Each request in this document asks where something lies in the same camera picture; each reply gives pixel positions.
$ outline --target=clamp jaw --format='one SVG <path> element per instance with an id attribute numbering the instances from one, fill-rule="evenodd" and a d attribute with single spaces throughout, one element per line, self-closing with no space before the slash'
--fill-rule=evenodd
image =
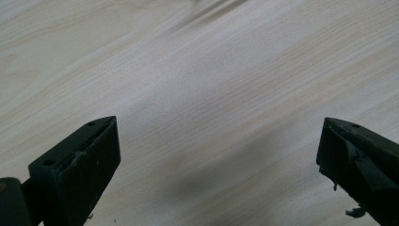
<path id="1" fill-rule="evenodd" d="M 91 121 L 29 165 L 0 179 L 1 225 L 82 226 L 120 163 L 117 118 Z"/>
<path id="2" fill-rule="evenodd" d="M 399 145 L 349 121 L 326 118 L 316 159 L 320 172 L 340 185 L 381 225 L 399 225 Z"/>

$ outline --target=wood grain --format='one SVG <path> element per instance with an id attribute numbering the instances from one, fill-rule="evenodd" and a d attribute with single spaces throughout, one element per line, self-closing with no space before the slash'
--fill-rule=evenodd
<path id="1" fill-rule="evenodd" d="M 0 2 L 0 176 L 116 115 L 86 225 L 376 225 L 318 173 L 324 117 L 399 141 L 398 1 Z"/>

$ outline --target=screw hole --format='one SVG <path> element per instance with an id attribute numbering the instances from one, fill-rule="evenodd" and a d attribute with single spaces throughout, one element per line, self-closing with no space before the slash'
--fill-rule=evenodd
<path id="1" fill-rule="evenodd" d="M 56 162 L 55 160 L 49 159 L 49 160 L 44 161 L 43 165 L 46 167 L 50 167 L 50 166 L 54 165 L 55 162 Z"/>

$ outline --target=wooden surface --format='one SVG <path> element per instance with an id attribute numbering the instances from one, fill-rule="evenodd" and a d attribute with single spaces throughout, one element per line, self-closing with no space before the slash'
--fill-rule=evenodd
<path id="1" fill-rule="evenodd" d="M 399 141 L 399 2 L 0 1 L 0 177 L 116 115 L 86 225 L 375 225 L 318 172 L 324 117 Z"/>

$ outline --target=black plastic part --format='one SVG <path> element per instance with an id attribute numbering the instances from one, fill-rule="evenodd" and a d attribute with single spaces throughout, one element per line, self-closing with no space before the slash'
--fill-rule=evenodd
<path id="1" fill-rule="evenodd" d="M 316 163 L 381 225 L 399 225 L 399 145 L 349 121 L 326 118 Z"/>
<path id="2" fill-rule="evenodd" d="M 33 226 L 21 183 L 16 178 L 0 179 L 0 225 Z"/>
<path id="3" fill-rule="evenodd" d="M 45 215 L 45 206 L 43 205 L 40 191 L 35 187 L 32 179 L 29 178 L 23 183 L 23 193 L 32 224 L 39 225 L 43 221 L 43 216 Z"/>
<path id="4" fill-rule="evenodd" d="M 120 163 L 116 117 L 91 121 L 29 165 L 46 226 L 82 226 Z"/>

